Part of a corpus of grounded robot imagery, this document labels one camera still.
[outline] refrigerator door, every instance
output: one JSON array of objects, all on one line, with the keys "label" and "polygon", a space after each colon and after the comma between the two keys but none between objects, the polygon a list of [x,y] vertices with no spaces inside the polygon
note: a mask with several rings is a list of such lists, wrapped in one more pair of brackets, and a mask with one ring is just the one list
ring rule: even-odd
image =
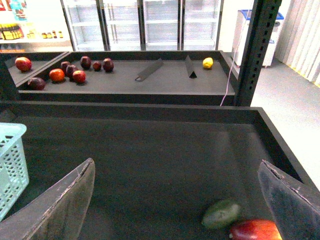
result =
[{"label": "refrigerator door", "polygon": [[143,11],[146,50],[177,50],[178,0],[143,0]]},{"label": "refrigerator door", "polygon": [[183,50],[215,50],[221,0],[185,0]]},{"label": "refrigerator door", "polygon": [[62,0],[75,51],[104,51],[96,0]]},{"label": "refrigerator door", "polygon": [[137,0],[103,0],[111,51],[141,50]]}]

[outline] curtain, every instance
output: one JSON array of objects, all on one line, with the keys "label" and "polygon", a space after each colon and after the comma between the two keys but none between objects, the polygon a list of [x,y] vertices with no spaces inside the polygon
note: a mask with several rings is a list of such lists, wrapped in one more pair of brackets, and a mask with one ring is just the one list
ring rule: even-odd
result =
[{"label": "curtain", "polygon": [[320,87],[320,0],[292,0],[275,57]]}]

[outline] light blue basket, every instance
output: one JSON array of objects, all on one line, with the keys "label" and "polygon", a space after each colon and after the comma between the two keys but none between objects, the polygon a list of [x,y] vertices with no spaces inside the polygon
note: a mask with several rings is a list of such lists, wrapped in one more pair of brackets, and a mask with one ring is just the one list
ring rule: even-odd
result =
[{"label": "light blue basket", "polygon": [[23,124],[0,123],[0,221],[29,183]]}]

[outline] lemon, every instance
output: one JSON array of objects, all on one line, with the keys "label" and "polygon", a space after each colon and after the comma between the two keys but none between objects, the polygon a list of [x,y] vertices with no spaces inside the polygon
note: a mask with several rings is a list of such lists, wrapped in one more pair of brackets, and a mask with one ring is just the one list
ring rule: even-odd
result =
[{"label": "lemon", "polygon": [[212,65],[214,64],[214,60],[211,57],[207,57],[203,60],[202,65],[204,69],[211,69]]}]

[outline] black metal upright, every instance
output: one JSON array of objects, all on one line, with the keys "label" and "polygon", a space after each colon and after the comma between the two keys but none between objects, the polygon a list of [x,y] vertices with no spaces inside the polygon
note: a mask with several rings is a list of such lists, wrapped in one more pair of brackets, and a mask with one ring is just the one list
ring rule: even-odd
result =
[{"label": "black metal upright", "polygon": [[19,100],[20,95],[15,82],[7,68],[2,54],[0,54],[0,100]]},{"label": "black metal upright", "polygon": [[238,78],[239,86],[235,91],[235,106],[251,105],[281,2],[254,1]]}]

